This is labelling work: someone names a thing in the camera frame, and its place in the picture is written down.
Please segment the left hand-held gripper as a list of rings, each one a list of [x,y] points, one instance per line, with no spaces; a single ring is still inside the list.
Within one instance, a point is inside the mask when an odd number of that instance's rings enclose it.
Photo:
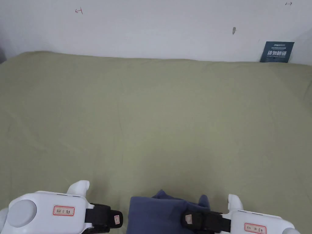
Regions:
[[[87,201],[89,186],[80,180],[67,193],[37,191],[12,200],[1,210],[0,233],[103,234],[122,227],[122,212]]]

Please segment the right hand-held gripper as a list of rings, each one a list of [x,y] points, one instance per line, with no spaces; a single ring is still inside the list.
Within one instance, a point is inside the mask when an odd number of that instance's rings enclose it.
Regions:
[[[226,214],[185,211],[185,228],[206,230],[209,234],[296,234],[295,226],[274,215],[246,211],[237,195],[228,195]]]

